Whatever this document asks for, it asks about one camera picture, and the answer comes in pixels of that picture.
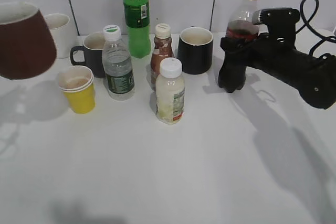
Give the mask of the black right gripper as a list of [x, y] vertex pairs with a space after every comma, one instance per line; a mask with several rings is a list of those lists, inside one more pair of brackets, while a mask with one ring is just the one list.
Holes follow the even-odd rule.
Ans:
[[259, 70], [296, 70], [300, 52], [295, 48], [297, 9], [282, 7], [254, 12], [252, 23], [266, 25], [268, 31], [253, 40], [223, 37], [220, 47], [225, 59], [249, 59], [249, 66]]

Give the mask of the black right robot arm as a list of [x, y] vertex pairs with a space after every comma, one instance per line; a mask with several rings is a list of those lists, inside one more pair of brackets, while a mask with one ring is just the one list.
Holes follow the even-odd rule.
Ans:
[[318, 109], [335, 104], [335, 56], [316, 58], [295, 47], [296, 23], [301, 14], [294, 8], [260, 9], [253, 13], [254, 25], [266, 25], [251, 47], [249, 66], [295, 88], [303, 100]]

